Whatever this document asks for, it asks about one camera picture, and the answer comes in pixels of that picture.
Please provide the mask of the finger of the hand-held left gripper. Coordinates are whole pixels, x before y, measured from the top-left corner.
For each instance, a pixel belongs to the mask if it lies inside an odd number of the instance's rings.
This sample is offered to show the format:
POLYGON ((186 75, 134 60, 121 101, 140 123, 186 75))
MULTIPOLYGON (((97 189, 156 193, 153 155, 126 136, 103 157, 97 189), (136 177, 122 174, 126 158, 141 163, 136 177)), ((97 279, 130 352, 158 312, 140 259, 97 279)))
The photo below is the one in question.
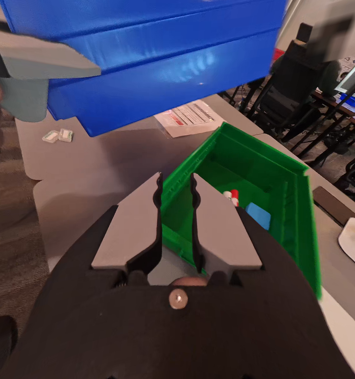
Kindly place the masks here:
POLYGON ((98 65, 68 45, 0 31, 0 58, 9 77, 86 78, 101 75, 98 65))
POLYGON ((49 79, 2 78, 1 107, 24 122, 40 122, 47 115, 49 79))

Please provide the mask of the white whiteboard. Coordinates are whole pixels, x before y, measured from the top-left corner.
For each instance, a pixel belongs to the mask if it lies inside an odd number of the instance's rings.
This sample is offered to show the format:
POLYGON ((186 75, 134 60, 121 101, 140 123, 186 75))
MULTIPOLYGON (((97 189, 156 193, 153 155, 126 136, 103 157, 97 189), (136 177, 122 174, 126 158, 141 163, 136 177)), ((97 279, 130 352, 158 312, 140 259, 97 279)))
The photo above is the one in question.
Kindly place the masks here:
POLYGON ((355 320, 322 287, 319 305, 331 334, 344 358, 355 372, 355 320))

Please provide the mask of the red whiteboard marker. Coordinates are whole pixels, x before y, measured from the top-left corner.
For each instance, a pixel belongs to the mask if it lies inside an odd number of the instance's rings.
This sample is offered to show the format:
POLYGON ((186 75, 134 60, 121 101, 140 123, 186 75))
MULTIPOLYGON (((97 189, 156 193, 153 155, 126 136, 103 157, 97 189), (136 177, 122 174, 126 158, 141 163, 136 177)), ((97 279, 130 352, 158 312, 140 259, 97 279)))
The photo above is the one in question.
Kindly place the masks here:
POLYGON ((225 198, 227 198, 228 200, 230 200, 235 207, 239 206, 239 193, 238 193, 238 190, 234 189, 234 190, 231 190, 231 191, 224 191, 222 194, 225 196, 225 198))

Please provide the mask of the black office chair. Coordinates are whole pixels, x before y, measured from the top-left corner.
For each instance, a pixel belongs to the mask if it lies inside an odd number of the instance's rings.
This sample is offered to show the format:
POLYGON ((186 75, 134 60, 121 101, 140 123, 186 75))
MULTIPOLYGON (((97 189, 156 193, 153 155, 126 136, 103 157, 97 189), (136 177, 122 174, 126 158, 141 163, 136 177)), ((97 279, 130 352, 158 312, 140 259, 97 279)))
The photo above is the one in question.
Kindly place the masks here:
POLYGON ((273 73, 247 113, 265 132, 299 125, 299 113, 317 87, 328 63, 307 54, 313 26, 301 23, 295 40, 282 55, 273 73))

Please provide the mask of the white paper sheet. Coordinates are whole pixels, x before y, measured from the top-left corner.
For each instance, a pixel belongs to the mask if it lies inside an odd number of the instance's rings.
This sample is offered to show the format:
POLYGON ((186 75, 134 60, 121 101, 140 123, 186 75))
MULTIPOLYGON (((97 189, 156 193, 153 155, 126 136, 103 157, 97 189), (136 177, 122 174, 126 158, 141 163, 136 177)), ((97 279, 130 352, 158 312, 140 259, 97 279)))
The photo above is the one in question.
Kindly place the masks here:
POLYGON ((196 100, 154 115, 168 138, 213 132, 225 120, 202 100, 196 100))

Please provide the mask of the blue whiteboard eraser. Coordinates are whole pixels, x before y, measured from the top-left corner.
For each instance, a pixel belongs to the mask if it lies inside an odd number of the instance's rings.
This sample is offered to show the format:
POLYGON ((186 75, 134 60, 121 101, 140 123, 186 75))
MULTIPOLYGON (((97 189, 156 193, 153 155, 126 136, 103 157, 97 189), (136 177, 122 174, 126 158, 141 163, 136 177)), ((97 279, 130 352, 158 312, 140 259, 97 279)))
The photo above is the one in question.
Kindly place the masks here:
POLYGON ((251 216, 265 230, 270 229, 271 215, 255 203, 249 203, 245 208, 247 214, 251 216))

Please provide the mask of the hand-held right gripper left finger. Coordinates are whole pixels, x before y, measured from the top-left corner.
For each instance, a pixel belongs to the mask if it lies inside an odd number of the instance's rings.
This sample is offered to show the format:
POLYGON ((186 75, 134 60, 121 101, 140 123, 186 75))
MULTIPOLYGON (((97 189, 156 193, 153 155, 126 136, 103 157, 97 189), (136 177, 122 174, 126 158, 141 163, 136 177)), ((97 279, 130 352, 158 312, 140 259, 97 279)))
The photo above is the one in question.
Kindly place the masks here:
POLYGON ((93 269, 149 274, 162 257, 161 194, 157 172, 118 203, 113 219, 91 263, 93 269))

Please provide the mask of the blue plastic bin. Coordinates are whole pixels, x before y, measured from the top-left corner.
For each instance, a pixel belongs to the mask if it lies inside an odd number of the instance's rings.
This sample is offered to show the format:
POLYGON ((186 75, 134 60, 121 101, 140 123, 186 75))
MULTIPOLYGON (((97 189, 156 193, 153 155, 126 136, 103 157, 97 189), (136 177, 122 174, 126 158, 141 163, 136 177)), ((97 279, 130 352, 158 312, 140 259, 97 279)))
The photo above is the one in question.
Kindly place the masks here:
POLYGON ((101 75, 52 79, 48 111, 90 137, 268 73, 286 1, 8 0, 12 32, 64 43, 101 75))

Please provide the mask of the green plastic bin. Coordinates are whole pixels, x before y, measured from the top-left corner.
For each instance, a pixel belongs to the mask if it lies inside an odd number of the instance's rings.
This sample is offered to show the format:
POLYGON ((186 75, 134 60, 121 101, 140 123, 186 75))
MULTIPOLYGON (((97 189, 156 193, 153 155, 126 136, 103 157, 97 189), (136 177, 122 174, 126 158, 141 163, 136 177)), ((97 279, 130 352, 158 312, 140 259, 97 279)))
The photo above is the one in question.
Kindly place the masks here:
POLYGON ((321 299, 314 202, 307 166, 223 123, 164 180, 162 242, 194 266, 190 176, 198 173, 219 192, 238 190, 239 206, 254 203, 271 215, 270 235, 294 259, 321 299))

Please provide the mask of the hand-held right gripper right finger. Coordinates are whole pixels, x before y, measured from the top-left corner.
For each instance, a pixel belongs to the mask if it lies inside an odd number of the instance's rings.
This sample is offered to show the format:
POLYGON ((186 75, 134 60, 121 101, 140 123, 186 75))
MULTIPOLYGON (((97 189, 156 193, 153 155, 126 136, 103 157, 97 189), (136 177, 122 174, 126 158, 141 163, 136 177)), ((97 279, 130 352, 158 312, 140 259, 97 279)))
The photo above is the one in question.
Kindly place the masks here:
POLYGON ((258 270, 260 257, 231 200, 197 173, 190 176, 192 252, 198 273, 258 270))

